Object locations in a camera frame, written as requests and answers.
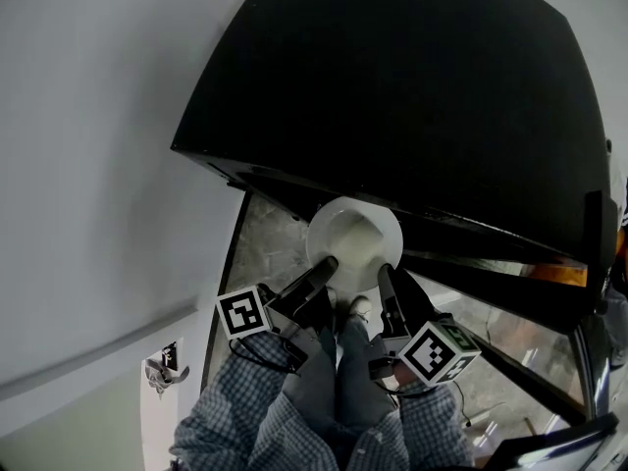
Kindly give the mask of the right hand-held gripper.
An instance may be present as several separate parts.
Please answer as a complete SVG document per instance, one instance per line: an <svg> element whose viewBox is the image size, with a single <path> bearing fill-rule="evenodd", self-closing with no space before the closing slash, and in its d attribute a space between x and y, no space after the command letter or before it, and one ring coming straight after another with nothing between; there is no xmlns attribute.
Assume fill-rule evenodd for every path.
<svg viewBox="0 0 628 471"><path fill-rule="evenodd" d="M424 385L435 387L454 381L481 354L470 335L449 313L437 311L405 270L384 264L378 288L383 330L367 346L373 381L392 376L401 363Z"/></svg>

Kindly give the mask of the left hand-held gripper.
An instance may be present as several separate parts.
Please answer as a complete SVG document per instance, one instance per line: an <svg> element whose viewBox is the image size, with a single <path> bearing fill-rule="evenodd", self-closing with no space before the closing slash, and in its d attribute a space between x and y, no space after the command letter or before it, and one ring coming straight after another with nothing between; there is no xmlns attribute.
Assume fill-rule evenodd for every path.
<svg viewBox="0 0 628 471"><path fill-rule="evenodd" d="M216 308L227 339L244 342L269 333L281 340L290 364L306 363L321 349L319 331L331 310L318 296L327 294L338 267L338 259L327 256L267 302L257 286L219 296Z"/></svg>

